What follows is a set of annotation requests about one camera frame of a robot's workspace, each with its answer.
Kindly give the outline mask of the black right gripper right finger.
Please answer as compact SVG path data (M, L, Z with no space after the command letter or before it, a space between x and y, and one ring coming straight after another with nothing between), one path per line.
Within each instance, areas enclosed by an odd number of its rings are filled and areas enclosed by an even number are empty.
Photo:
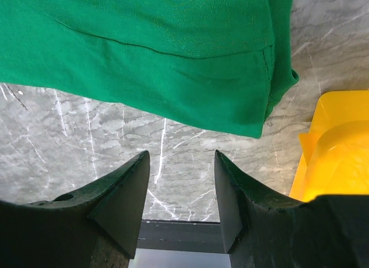
M232 267L368 266L368 196L322 195L304 203L252 178L219 151L214 179Z

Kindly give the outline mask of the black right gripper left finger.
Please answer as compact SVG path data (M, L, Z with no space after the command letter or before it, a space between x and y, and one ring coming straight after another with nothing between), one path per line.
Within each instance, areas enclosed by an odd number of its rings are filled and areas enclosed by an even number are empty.
M150 176L141 152L52 201L1 202L2 267L128 267Z

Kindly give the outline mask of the green t shirt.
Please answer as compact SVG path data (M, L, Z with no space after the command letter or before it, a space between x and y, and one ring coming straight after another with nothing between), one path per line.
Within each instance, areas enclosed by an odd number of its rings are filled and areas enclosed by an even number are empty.
M293 0L1 0L1 81L259 138L298 82Z

